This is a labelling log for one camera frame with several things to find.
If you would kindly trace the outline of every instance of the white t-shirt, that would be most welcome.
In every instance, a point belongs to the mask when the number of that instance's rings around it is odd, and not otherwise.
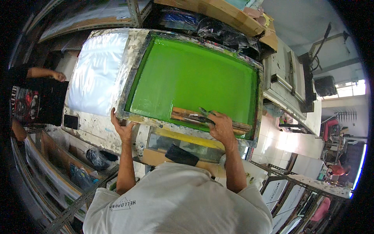
[[[208,171],[165,162],[119,196],[105,188],[83,223],[93,233],[271,233],[272,215],[254,185],[238,194]]]

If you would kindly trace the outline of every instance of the tiled floor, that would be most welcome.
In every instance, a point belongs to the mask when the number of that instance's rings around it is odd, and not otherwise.
[[[291,153],[319,159],[323,147],[321,139],[310,134],[281,132],[278,124],[279,119],[262,116],[257,148],[252,155],[253,161],[284,168]]]

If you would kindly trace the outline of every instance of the black t-shirt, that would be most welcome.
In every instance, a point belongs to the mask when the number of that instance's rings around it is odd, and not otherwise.
[[[41,123],[61,125],[68,82],[48,78],[26,79],[27,68],[13,67],[6,80],[11,118],[23,125]]]

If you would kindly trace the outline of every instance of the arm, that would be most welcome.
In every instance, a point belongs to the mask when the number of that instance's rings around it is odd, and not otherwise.
[[[135,186],[134,163],[132,162],[131,153],[131,132],[132,127],[138,123],[131,122],[129,125],[122,127],[119,125],[114,111],[115,108],[110,113],[110,119],[122,141],[121,159],[119,161],[117,176],[117,193],[122,195]]]
[[[38,78],[38,77],[46,77],[46,76],[53,76],[54,79],[64,82],[66,80],[66,76],[60,72],[55,72],[49,69],[39,68],[39,67],[32,67],[27,71],[26,78]]]
[[[239,154],[238,142],[234,136],[232,120],[225,114],[213,112],[215,115],[208,115],[208,118],[215,123],[215,125],[209,124],[210,135],[225,146],[226,186],[230,191],[239,193],[247,187],[247,180]]]
[[[17,140],[22,142],[27,137],[26,130],[22,127],[22,125],[15,119],[12,120],[12,130],[14,135],[16,136]]]

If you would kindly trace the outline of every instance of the green ink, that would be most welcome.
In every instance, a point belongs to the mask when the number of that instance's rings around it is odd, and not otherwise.
[[[173,106],[197,112],[201,106],[254,125],[257,84],[256,71],[233,56],[189,42],[155,38],[143,57],[125,109],[209,131],[206,126],[170,119]]]

